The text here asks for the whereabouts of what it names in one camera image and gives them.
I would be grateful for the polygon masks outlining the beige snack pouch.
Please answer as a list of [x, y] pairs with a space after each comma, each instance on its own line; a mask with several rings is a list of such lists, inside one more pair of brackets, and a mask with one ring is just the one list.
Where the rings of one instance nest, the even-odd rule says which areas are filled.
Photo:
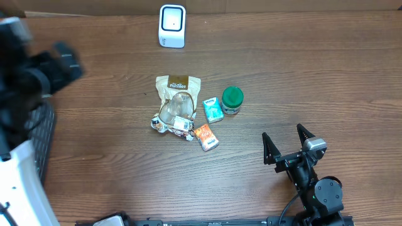
[[153, 116], [151, 127], [159, 133], [168, 131], [192, 141], [201, 79], [188, 75], [164, 75], [156, 78], [155, 86], [161, 107]]

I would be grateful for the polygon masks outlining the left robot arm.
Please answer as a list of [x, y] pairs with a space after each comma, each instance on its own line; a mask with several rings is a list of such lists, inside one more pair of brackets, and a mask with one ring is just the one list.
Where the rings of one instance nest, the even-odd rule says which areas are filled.
[[59, 225], [44, 191], [31, 133], [54, 122], [48, 96], [84, 70], [66, 43], [30, 55], [32, 39], [18, 17], [1, 19], [1, 225]]

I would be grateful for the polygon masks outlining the orange tissue pack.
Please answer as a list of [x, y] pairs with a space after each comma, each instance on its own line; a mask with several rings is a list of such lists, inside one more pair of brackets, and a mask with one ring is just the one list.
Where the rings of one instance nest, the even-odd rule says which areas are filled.
[[219, 145], [219, 140], [216, 138], [208, 124], [204, 124], [195, 130], [195, 135], [202, 147], [207, 152]]

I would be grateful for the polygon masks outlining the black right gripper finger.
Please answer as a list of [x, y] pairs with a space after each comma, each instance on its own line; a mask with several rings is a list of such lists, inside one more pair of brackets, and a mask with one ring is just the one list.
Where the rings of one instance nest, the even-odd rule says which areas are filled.
[[275, 164], [277, 159], [281, 157], [280, 151], [266, 132], [262, 133], [262, 139], [264, 147], [264, 164]]
[[297, 124], [296, 128], [302, 145], [304, 145], [307, 139], [315, 137], [315, 135], [308, 131], [302, 124]]

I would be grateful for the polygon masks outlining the green lid jar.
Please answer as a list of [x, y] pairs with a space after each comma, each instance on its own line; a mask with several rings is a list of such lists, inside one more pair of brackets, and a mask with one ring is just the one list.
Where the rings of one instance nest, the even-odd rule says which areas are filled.
[[244, 100], [244, 94], [239, 87], [231, 86], [222, 93], [221, 107], [224, 113], [229, 115], [237, 114]]

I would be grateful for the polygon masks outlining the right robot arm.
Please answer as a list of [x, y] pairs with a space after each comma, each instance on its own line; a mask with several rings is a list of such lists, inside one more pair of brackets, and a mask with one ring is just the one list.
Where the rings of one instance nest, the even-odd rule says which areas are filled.
[[318, 178], [314, 166], [323, 158], [327, 143], [304, 126], [296, 126], [301, 142], [299, 151], [283, 156], [267, 133], [262, 133], [264, 164], [275, 165], [277, 173], [285, 172], [294, 184], [296, 195], [278, 217], [268, 217], [268, 225], [354, 225], [351, 216], [341, 211], [342, 182], [334, 176]]

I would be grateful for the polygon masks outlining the teal Kleenex tissue pack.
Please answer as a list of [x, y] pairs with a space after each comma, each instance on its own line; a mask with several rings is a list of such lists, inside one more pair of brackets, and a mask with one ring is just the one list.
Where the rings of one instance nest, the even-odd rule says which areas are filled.
[[208, 123], [214, 123], [224, 119], [224, 113], [217, 97], [204, 100], [202, 103]]

